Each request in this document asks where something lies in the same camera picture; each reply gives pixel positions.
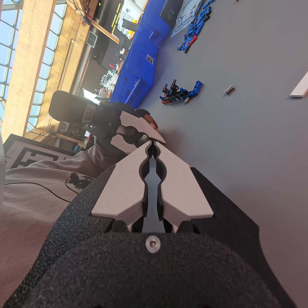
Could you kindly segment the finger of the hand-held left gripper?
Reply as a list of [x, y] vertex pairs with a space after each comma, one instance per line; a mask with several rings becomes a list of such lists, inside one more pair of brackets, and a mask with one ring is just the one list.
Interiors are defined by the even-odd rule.
[[131, 154], [141, 146], [136, 136], [128, 134], [116, 134], [112, 137], [110, 144], [127, 155]]
[[142, 117], [136, 117], [130, 113], [122, 111], [120, 115], [121, 125], [124, 127], [132, 127], [139, 133], [147, 135], [150, 139], [166, 144], [164, 138]]

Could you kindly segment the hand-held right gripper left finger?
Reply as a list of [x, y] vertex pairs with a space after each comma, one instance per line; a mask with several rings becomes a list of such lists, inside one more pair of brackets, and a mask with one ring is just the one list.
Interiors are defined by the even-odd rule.
[[148, 141], [115, 165], [91, 214], [124, 221], [129, 231], [143, 228], [148, 211], [149, 161], [153, 142]]

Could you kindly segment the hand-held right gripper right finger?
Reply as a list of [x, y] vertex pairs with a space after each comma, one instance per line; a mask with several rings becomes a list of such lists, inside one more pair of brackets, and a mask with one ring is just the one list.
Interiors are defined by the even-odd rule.
[[213, 218], [209, 205], [190, 166], [159, 142], [153, 143], [157, 187], [157, 213], [167, 233], [176, 233], [184, 221]]

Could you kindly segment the large blue storage bin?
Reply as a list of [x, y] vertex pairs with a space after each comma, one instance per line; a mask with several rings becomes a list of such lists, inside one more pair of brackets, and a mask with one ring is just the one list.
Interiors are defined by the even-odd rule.
[[137, 28], [146, 33], [157, 48], [170, 31], [170, 26], [160, 16], [165, 3], [166, 0], [149, 0]]
[[158, 48], [148, 38], [136, 38], [115, 84], [110, 102], [122, 102], [134, 109], [152, 88]]

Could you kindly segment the black beam assembly blue pins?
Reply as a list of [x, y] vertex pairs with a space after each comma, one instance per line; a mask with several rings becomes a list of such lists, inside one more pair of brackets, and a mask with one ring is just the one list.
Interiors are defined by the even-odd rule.
[[160, 96], [161, 103], [166, 105], [175, 101], [183, 100], [185, 104], [187, 104], [192, 98], [198, 96], [200, 90], [202, 89], [203, 83], [201, 81], [197, 81], [193, 90], [188, 91], [184, 88], [180, 88], [176, 85], [176, 79], [174, 79], [171, 87], [168, 88], [168, 85], [165, 84], [162, 92], [164, 96]]

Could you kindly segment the short white tile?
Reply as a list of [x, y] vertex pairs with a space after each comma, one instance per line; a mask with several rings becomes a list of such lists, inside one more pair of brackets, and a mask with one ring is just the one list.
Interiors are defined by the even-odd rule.
[[297, 84], [297, 86], [290, 93], [290, 97], [292, 98], [303, 98], [308, 93], [308, 72], [303, 76], [301, 81]]

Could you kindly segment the person's left hand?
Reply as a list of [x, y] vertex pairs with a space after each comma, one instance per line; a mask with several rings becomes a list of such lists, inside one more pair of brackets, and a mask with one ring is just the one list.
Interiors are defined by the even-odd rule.
[[145, 119], [158, 133], [160, 133], [157, 123], [149, 114], [145, 114], [142, 118]]

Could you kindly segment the black white marker board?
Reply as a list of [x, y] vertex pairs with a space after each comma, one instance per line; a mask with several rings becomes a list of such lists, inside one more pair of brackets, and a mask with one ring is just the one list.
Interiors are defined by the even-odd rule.
[[85, 151], [79, 146], [75, 147], [71, 141], [64, 140], [64, 148], [61, 148], [57, 137], [37, 135], [37, 139], [40, 137], [42, 140], [37, 141], [10, 134], [3, 144], [5, 170], [27, 167], [41, 160], [63, 161], [71, 159], [78, 152]]

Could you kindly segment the person's beige hoodie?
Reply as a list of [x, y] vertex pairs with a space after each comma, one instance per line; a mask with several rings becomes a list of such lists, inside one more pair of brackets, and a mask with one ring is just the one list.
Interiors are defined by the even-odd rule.
[[5, 172], [0, 226], [1, 307], [32, 268], [61, 213], [95, 179], [77, 173], [71, 159], [41, 160]]

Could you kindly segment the pile of blue pins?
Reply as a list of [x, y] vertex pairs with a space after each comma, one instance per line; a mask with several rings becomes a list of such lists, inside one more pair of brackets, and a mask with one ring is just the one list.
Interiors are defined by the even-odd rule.
[[177, 48], [178, 51], [183, 51], [185, 54], [188, 52], [192, 44], [197, 40], [204, 24], [210, 19], [212, 13], [211, 4], [214, 0], [209, 0], [202, 6], [199, 14], [190, 23], [187, 32], [184, 35], [183, 44]]

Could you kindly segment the sticker sheet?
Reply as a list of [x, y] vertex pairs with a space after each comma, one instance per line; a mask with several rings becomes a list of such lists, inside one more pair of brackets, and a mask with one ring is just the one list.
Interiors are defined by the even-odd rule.
[[177, 16], [171, 38], [185, 29], [195, 18], [203, 0], [184, 0]]

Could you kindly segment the black square device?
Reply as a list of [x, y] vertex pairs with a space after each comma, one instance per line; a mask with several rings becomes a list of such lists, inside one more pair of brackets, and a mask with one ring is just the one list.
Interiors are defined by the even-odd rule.
[[183, 0], [166, 0], [160, 11], [161, 19], [171, 28], [175, 25], [177, 16], [182, 8]]

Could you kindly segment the large glass window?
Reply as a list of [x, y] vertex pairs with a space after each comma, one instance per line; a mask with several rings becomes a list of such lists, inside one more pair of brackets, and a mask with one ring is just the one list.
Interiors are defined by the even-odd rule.
[[[0, 23], [0, 97], [1, 120], [4, 119], [5, 103], [7, 101], [10, 79], [12, 75], [13, 61], [17, 48], [19, 28], [21, 25], [23, 1], [3, 1], [4, 7], [1, 13]], [[47, 44], [44, 48], [43, 60], [36, 84], [29, 119], [26, 121], [27, 132], [37, 126], [41, 105], [45, 95], [47, 82], [51, 73], [52, 64], [60, 33], [67, 10], [66, 1], [57, 1], [50, 29], [48, 31]]]

